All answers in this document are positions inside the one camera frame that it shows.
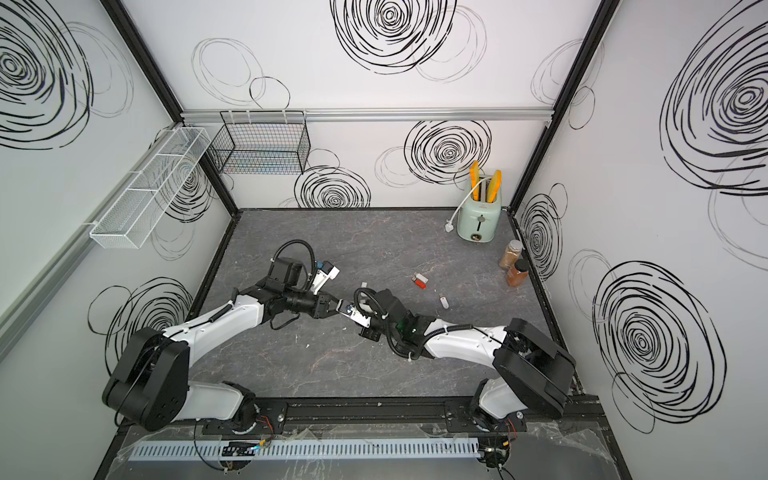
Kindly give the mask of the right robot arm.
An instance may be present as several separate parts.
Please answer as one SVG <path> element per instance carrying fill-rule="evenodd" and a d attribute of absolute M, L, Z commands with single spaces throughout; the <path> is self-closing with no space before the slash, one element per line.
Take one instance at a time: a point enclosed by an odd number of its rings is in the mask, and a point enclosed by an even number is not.
<path fill-rule="evenodd" d="M 528 410 L 557 420 L 570 401 L 575 359 L 521 318 L 494 327 L 450 323 L 413 313 L 390 290 L 364 287 L 337 311 L 361 327 L 361 336 L 384 338 L 405 360 L 457 359 L 496 371 L 495 378 L 480 382 L 469 403 L 468 415 L 481 430 L 511 427 Z"/>

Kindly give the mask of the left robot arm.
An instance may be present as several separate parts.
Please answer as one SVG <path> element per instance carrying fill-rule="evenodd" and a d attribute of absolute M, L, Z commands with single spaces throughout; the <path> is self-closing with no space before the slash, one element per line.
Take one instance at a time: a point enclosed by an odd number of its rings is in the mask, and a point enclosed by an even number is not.
<path fill-rule="evenodd" d="M 267 275 L 235 290 L 220 308 L 164 330 L 146 327 L 133 334 L 103 390 L 103 404 L 150 432 L 174 422 L 216 420 L 236 435 L 250 433 L 261 420 L 254 393 L 233 382 L 192 381 L 191 367 L 283 312 L 314 319 L 336 315 L 339 301 L 323 287 L 338 273 L 329 261 L 304 265 L 276 251 Z"/>

